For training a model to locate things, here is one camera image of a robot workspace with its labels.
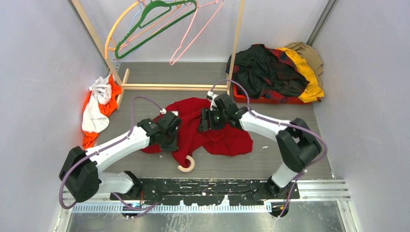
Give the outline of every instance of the clothing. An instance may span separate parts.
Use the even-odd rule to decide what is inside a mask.
[[[299,95],[299,99],[303,102],[314,102],[317,101],[318,98],[324,97],[323,90],[319,87],[317,78],[313,70],[309,67],[305,59],[302,59],[297,52],[286,48],[280,47],[277,50],[284,51],[286,55],[292,60],[292,62],[296,65],[297,70],[302,74],[306,80],[309,81],[305,91]]]
[[[185,168],[189,167],[189,161],[186,157],[192,156],[193,151],[201,146],[213,155],[236,156],[252,151],[253,141],[247,131],[226,125],[222,130],[198,132],[201,109],[209,108],[210,105],[211,102],[207,99],[188,98],[166,107],[167,111],[178,111],[179,118],[182,120],[177,134],[179,149],[172,152],[172,156]],[[158,145],[152,145],[142,149],[142,151],[145,153],[159,153],[161,149]]]
[[[263,96],[282,102],[287,97],[298,97],[309,84],[285,52],[266,48],[263,44],[254,44],[238,52],[234,64],[233,79],[254,99]]]
[[[101,114],[103,114],[104,116],[109,117],[117,108],[118,108],[118,104],[116,101],[116,97],[121,94],[122,89],[121,87],[117,86],[114,79],[113,79],[113,75],[109,75],[108,78],[108,83],[111,85],[111,99],[110,101],[103,105],[103,104],[98,104],[98,108],[100,109]],[[88,94],[85,102],[84,102],[84,106],[83,106],[83,112],[85,111],[88,102],[90,101],[91,98],[91,91]],[[86,132],[83,131],[83,133],[85,134],[84,138],[83,138],[83,148],[87,149],[90,147],[94,146],[94,142],[98,137],[98,133],[95,132]]]
[[[98,104],[105,105],[111,99],[111,85],[108,83],[108,77],[99,77],[94,84],[89,87],[91,96],[83,112],[83,122],[81,129],[86,132],[100,133],[108,127],[110,120],[107,116],[101,114]]]
[[[320,77],[321,73],[323,72],[323,62],[315,49],[305,44],[304,42],[290,43],[285,47],[297,52],[302,59],[306,60],[307,65],[309,65],[309,67],[315,72],[319,87],[323,89],[323,84]]]

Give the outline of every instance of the beige cloth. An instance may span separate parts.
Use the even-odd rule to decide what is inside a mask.
[[[323,89],[323,84],[320,77],[321,73],[323,72],[323,62],[315,49],[305,44],[304,42],[290,43],[285,47],[297,52],[302,59],[306,60],[307,65],[309,65],[309,67],[315,73],[316,79],[318,80],[318,86]]]

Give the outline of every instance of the wooden hanger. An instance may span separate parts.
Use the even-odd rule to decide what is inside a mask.
[[[182,15],[181,17],[177,18],[175,21],[171,22],[170,24],[166,25],[165,27],[161,28],[160,30],[156,31],[155,33],[153,33],[152,35],[150,35],[148,38],[146,38],[145,40],[143,40],[142,42],[140,42],[139,44],[137,44],[136,46],[134,46],[133,48],[131,48],[129,51],[126,51],[124,54],[119,55],[119,49],[121,47],[121,45],[134,33],[134,31],[137,28],[143,28],[145,26],[147,26],[148,24],[152,23],[153,21],[155,21],[156,19],[158,19],[159,17],[163,16],[164,14],[166,14],[167,12],[169,12],[171,10],[172,6],[176,6],[176,5],[182,5],[185,4],[187,2],[191,2],[192,4],[194,4],[195,8],[191,11],[189,11],[188,13]],[[142,22],[144,21],[144,19],[146,18],[146,16],[148,15],[148,13],[157,8],[157,7],[168,7],[169,9],[167,11],[165,11],[164,13],[160,14],[159,16],[151,19],[150,21],[148,21],[147,23],[142,25]],[[151,40],[152,38],[154,38],[155,36],[159,35],[160,33],[162,33],[163,31],[165,31],[166,29],[170,28],[172,25],[176,24],[177,22],[181,21],[182,19],[184,19],[185,17],[189,16],[190,14],[194,13],[197,9],[197,4],[196,4],[196,0],[182,0],[182,1],[176,1],[176,2],[172,2],[172,3],[166,3],[163,2],[161,0],[156,0],[156,1],[152,1],[150,4],[148,4],[146,6],[146,8],[143,10],[142,15],[140,20],[137,22],[137,24],[125,35],[124,39],[122,39],[116,46],[116,50],[115,50],[115,56],[117,59],[122,59],[124,57],[126,57],[129,53],[133,52],[134,50],[136,50],[137,48],[141,47],[142,45],[144,45],[146,42],[148,42],[149,40]]]

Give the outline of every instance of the white cloth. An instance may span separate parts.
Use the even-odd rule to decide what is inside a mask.
[[[108,83],[109,76],[99,77],[94,84],[89,87],[91,97],[83,113],[83,123],[81,128],[86,132],[100,133],[108,127],[110,120],[101,114],[98,104],[107,104],[111,99],[111,85]]]

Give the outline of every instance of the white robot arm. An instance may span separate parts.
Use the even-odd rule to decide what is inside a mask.
[[[79,146],[70,150],[59,177],[84,157],[89,157],[75,167],[66,179],[65,186],[77,202],[84,202],[96,193],[117,192],[136,196],[141,183],[131,172],[104,173],[111,164],[128,154],[159,144],[163,151],[175,151],[178,126],[182,123],[175,112],[167,112],[158,121],[144,119],[131,130],[102,145],[82,150]]]
[[[260,134],[278,143],[283,163],[268,179],[272,194],[283,191],[322,150],[313,135],[289,127],[296,125],[309,130],[306,122],[300,118],[293,121],[280,120],[263,116],[253,110],[249,111],[247,107],[239,109],[226,93],[215,95],[209,92],[207,98],[211,101],[211,108],[202,110],[199,131],[220,130],[229,124],[231,127]]]

